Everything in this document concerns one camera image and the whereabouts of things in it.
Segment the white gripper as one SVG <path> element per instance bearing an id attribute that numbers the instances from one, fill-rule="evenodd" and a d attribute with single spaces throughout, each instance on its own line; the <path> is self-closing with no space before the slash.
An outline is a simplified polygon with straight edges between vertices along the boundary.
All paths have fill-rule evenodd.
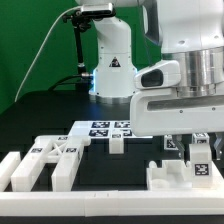
<path id="1" fill-rule="evenodd" d="M 214 148 L 220 160 L 224 146 L 224 82 L 218 83 L 210 96 L 181 98 L 176 89 L 180 81 L 180 66 L 175 60 L 162 60 L 136 74 L 137 92 L 130 104 L 133 133 L 136 136 L 174 135 L 174 144 L 183 159 L 185 147 L 179 134 L 219 132 Z"/>

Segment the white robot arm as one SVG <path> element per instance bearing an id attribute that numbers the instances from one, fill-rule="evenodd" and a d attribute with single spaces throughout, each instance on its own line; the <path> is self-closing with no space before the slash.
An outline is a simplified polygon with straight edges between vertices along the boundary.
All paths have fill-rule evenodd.
<path id="1" fill-rule="evenodd" d="M 137 136 L 224 133 L 224 0 L 76 0 L 141 7 L 146 42 L 160 59 L 136 74 Z"/>

